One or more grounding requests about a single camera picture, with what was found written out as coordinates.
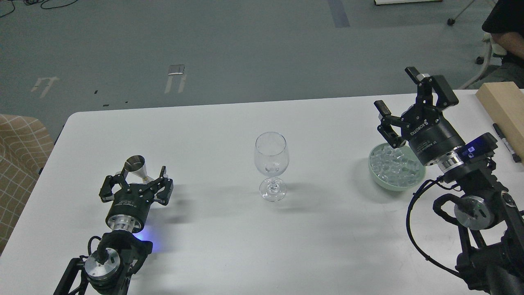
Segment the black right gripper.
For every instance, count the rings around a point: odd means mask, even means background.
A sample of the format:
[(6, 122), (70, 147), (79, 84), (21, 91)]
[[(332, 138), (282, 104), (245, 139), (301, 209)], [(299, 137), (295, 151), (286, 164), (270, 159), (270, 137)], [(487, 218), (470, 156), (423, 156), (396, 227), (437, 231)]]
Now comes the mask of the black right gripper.
[[(392, 115), (384, 101), (376, 100), (374, 106), (380, 116), (377, 130), (393, 149), (408, 141), (421, 164), (430, 166), (438, 157), (465, 145), (443, 116), (443, 111), (459, 100), (443, 75), (420, 73), (415, 67), (406, 67), (405, 72), (417, 85), (415, 103), (398, 117)], [(401, 136), (393, 126), (401, 128)]]

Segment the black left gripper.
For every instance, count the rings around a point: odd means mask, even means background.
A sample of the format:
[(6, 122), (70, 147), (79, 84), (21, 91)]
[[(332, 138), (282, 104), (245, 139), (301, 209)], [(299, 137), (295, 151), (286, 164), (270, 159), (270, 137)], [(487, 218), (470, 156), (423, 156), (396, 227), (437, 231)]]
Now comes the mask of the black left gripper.
[[(159, 177), (145, 183), (144, 188), (131, 190), (126, 177), (127, 174), (108, 175), (100, 188), (99, 197), (103, 203), (113, 201), (106, 217), (107, 226), (111, 230), (135, 234), (143, 230), (152, 203), (169, 204), (174, 183), (167, 174), (166, 166), (162, 166)], [(120, 190), (113, 193), (116, 184)]]

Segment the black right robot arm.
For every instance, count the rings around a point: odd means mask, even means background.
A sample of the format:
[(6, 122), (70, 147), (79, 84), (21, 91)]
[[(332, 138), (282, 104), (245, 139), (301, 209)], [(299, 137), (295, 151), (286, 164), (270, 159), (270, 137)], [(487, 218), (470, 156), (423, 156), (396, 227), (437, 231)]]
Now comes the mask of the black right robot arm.
[[(493, 174), (496, 138), (487, 132), (464, 142), (443, 115), (445, 109), (459, 103), (443, 75), (420, 73), (412, 66), (405, 72), (417, 85), (415, 103), (401, 116), (394, 116), (383, 101), (375, 101), (380, 118), (378, 132), (392, 148), (408, 144), (423, 166), (436, 165), (442, 172), (435, 180), (424, 181), (413, 193), (406, 216), (411, 243), (425, 260), (461, 278), (470, 290), (522, 295), (523, 211)], [(457, 226), (461, 253), (454, 270), (421, 250), (410, 224), (415, 202), (431, 186), (442, 182), (452, 182), (463, 192), (460, 197), (444, 194), (433, 205), (436, 215)]]

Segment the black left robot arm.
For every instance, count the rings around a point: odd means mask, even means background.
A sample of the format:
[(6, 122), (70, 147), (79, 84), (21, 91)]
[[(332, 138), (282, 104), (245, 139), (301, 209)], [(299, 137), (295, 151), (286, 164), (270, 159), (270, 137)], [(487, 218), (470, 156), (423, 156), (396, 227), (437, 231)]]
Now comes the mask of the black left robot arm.
[(168, 205), (173, 188), (165, 166), (157, 179), (150, 179), (143, 167), (128, 165), (107, 176), (99, 196), (102, 202), (112, 203), (106, 217), (111, 231), (98, 237), (96, 250), (70, 260), (54, 293), (84, 295), (92, 286), (101, 295), (127, 294), (131, 277), (153, 248), (151, 241), (140, 240), (135, 234), (144, 229), (153, 203)]

